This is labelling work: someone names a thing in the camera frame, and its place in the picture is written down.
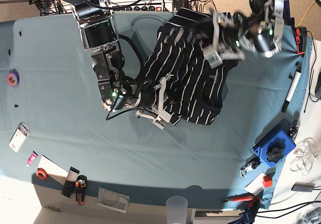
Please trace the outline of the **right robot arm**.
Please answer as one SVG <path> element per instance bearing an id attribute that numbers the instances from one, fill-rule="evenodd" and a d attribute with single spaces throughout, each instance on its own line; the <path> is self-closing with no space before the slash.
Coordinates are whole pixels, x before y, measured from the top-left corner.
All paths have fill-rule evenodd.
<path id="1" fill-rule="evenodd" d="M 97 76 L 102 105 L 111 120 L 128 111 L 138 117 L 152 120 L 163 129 L 172 114 L 164 107 L 167 100 L 167 82 L 172 77 L 141 77 L 133 79 L 123 72 L 124 56 L 119 39 L 126 40 L 134 52 L 138 49 L 126 36 L 117 31 L 113 12 L 122 7 L 109 7 L 110 0 L 64 0 L 71 4 L 73 17 L 78 23 L 81 41 L 91 55 L 93 70 Z"/>

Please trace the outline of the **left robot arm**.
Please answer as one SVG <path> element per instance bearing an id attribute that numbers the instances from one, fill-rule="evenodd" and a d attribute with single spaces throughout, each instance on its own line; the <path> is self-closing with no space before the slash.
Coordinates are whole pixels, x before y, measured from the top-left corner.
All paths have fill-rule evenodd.
<path id="1" fill-rule="evenodd" d="M 270 58 L 281 51 L 284 0 L 249 0 L 252 15 L 235 12 L 228 17 L 211 10 L 213 41 L 202 49 L 211 68 L 225 61 L 244 60 L 245 51 Z"/>

